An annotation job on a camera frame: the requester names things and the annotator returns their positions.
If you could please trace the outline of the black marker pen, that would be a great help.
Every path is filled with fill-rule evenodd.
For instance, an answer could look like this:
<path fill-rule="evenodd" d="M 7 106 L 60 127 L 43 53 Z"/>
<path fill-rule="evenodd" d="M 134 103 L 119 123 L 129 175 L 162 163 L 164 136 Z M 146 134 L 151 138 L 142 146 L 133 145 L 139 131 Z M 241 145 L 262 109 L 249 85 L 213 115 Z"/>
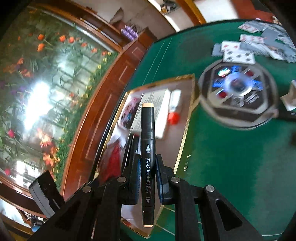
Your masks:
<path fill-rule="evenodd" d="M 140 169 L 142 191 L 142 224 L 145 228 L 154 225 L 156 134 L 154 127 L 154 105 L 142 104 L 140 134 Z"/>

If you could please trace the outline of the blue white medicine box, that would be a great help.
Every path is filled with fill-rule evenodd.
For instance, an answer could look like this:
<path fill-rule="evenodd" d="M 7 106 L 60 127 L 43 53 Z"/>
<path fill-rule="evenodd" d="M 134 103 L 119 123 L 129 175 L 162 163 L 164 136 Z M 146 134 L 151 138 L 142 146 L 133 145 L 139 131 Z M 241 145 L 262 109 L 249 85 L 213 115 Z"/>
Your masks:
<path fill-rule="evenodd" d="M 294 111 L 296 108 L 296 82 L 292 80 L 290 82 L 290 88 L 286 95 L 280 97 L 287 111 Z"/>

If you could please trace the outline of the red pouch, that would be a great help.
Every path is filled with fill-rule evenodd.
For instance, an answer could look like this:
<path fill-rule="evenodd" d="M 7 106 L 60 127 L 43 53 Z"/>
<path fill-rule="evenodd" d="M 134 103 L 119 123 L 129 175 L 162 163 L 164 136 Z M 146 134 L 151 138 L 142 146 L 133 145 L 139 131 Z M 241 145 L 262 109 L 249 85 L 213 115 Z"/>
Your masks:
<path fill-rule="evenodd" d="M 115 143 L 111 153 L 107 159 L 106 166 L 100 175 L 100 182 L 106 183 L 109 179 L 119 177 L 121 175 L 120 165 L 120 145 Z"/>

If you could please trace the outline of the white tube red cap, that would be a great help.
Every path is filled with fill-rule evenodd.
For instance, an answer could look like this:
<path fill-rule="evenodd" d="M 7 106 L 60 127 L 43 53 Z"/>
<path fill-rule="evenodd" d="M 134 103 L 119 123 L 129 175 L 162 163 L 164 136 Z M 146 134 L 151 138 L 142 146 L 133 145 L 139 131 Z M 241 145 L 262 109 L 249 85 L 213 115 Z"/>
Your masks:
<path fill-rule="evenodd" d="M 168 112 L 168 123 L 177 125 L 180 120 L 181 90 L 176 89 L 171 92 Z"/>

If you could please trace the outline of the gold-rimmed tray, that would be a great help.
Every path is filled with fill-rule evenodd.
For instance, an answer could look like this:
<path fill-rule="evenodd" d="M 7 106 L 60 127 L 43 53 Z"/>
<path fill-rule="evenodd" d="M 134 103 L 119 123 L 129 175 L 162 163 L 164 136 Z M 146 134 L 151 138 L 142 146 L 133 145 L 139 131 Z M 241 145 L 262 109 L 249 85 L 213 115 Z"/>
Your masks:
<path fill-rule="evenodd" d="M 180 178 L 163 163 L 182 153 L 185 135 L 164 133 L 170 101 L 187 101 L 190 118 L 195 99 L 195 76 L 183 75 L 127 92 L 116 112 L 93 181 L 99 208 L 93 240 L 119 240 L 121 208 L 135 206 L 145 228 L 154 226 L 155 202 L 171 205 L 179 196 Z"/>

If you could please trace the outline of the round table centre console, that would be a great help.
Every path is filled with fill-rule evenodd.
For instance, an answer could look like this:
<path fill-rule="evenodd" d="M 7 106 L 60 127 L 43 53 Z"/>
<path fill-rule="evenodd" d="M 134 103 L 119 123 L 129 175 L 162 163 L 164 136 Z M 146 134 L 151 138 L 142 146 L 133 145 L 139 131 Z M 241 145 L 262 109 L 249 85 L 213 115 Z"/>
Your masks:
<path fill-rule="evenodd" d="M 198 80 L 200 104 L 217 122 L 235 129 L 257 128 L 275 117 L 278 88 L 261 65 L 209 65 Z"/>

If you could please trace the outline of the flower mural window panel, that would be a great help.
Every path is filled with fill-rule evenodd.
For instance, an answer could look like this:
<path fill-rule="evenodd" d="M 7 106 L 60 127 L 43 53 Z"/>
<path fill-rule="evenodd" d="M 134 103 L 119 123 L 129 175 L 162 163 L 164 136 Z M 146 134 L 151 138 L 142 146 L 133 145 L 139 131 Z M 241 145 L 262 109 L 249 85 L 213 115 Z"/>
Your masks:
<path fill-rule="evenodd" d="M 1 173 L 60 185 L 86 106 L 118 52 L 75 23 L 26 7 L 1 38 Z"/>

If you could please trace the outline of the purple spray can left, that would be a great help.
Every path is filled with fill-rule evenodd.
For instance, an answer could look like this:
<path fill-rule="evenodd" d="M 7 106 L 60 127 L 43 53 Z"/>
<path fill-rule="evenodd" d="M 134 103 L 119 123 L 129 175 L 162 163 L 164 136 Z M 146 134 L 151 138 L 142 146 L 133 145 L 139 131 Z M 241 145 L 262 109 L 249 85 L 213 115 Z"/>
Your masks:
<path fill-rule="evenodd" d="M 125 36 L 127 39 L 129 39 L 130 41 L 134 40 L 134 36 L 126 28 L 121 29 L 120 31 L 121 31 L 121 34 Z"/>

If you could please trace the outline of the purple spray can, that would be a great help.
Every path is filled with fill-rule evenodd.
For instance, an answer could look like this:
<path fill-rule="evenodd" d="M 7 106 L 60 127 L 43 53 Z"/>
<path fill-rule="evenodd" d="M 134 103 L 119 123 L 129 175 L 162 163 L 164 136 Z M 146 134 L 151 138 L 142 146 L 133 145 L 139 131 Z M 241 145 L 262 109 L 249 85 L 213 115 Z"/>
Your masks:
<path fill-rule="evenodd" d="M 135 26 L 125 25 L 125 28 L 134 36 L 134 39 L 136 39 L 138 37 L 137 29 Z"/>
<path fill-rule="evenodd" d="M 129 39 L 130 41 L 134 40 L 134 36 L 126 28 L 121 29 L 120 31 L 121 31 L 121 34 L 125 36 L 127 39 Z"/>

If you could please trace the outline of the purple spray can right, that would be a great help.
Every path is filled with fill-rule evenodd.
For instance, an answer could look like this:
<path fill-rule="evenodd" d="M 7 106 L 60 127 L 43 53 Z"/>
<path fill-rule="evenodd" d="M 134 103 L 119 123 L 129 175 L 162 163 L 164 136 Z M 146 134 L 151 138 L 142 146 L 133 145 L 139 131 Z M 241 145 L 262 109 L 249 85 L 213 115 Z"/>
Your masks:
<path fill-rule="evenodd" d="M 125 25 L 125 28 L 134 36 L 134 39 L 136 39 L 138 37 L 137 29 L 135 26 Z"/>

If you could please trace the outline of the scattered playing card pile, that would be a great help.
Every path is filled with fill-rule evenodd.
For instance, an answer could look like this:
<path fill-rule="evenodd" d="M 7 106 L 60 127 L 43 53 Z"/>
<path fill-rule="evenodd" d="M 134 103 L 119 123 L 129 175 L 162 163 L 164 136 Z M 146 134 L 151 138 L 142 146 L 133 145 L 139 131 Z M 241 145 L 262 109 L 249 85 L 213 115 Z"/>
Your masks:
<path fill-rule="evenodd" d="M 213 46 L 212 56 L 222 57 L 227 50 L 243 50 L 274 60 L 295 63 L 295 45 L 286 30 L 276 24 L 247 21 L 239 25 L 238 41 L 224 40 Z"/>

